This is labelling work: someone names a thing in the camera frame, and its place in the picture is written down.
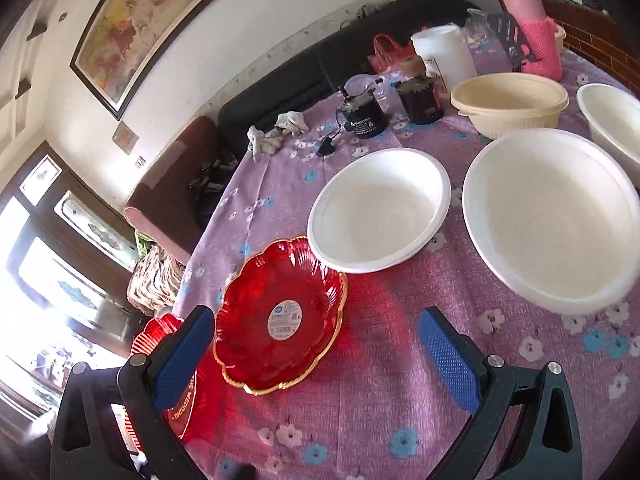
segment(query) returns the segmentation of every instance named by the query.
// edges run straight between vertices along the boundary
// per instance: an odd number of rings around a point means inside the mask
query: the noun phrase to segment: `table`
[[[559,128],[588,137],[575,100],[578,80],[622,86],[571,52],[562,54],[562,64],[571,102]],[[382,134],[369,140],[343,134],[335,154],[318,158],[314,146],[337,128],[340,102],[335,94],[306,111],[310,132],[287,139],[276,155],[258,163],[244,158],[187,266],[174,313],[184,317],[197,304],[218,308],[244,260],[272,240],[304,234],[324,185],[366,153],[403,146],[435,156],[452,185],[447,218],[407,262],[349,276],[342,331],[306,380],[252,397],[216,378],[218,393],[209,399],[216,427],[186,443],[192,456],[216,478],[239,462],[256,465],[261,478],[425,478],[468,416],[416,337],[418,313],[436,305],[486,354],[517,366],[562,364],[580,426],[584,479],[597,479],[640,415],[640,287],[596,316],[561,317],[530,304],[485,266],[463,220],[465,173],[489,140],[452,108],[436,124],[411,124],[396,97]],[[507,425],[516,416],[512,408]],[[507,442],[501,433],[480,478],[491,476]]]

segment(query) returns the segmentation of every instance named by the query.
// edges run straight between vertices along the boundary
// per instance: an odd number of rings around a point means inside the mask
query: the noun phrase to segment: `metal bolt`
[[[131,359],[129,359],[131,366],[142,366],[146,363],[146,355],[144,354],[135,354]]]
[[[504,366],[504,359],[501,358],[499,355],[496,355],[496,354],[491,354],[487,358],[487,361],[494,368],[502,368]]]
[[[71,368],[71,371],[75,374],[81,374],[86,370],[86,363],[76,363],[74,367]]]
[[[547,366],[549,371],[555,375],[558,375],[562,371],[562,367],[555,361],[551,361]]]

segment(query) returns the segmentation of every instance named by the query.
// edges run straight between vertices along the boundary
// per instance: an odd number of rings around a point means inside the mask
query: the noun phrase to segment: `brown sofa armrest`
[[[189,184],[203,164],[220,157],[214,123],[193,121],[151,165],[124,208],[133,227],[187,264],[200,236]]]

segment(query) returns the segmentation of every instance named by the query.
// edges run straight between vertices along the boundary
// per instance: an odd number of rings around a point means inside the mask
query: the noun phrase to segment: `brick wall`
[[[546,13],[564,27],[568,48],[640,97],[640,62],[609,16],[564,0],[543,3]]]

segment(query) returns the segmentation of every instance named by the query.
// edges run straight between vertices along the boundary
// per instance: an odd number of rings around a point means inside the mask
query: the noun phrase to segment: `black sofa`
[[[352,75],[373,73],[367,55],[373,54],[376,34],[383,32],[407,44],[423,25],[464,25],[469,7],[475,6],[465,0],[397,0],[356,18],[231,99],[220,110],[218,128],[241,160],[252,125],[267,131],[278,114],[305,110]]]

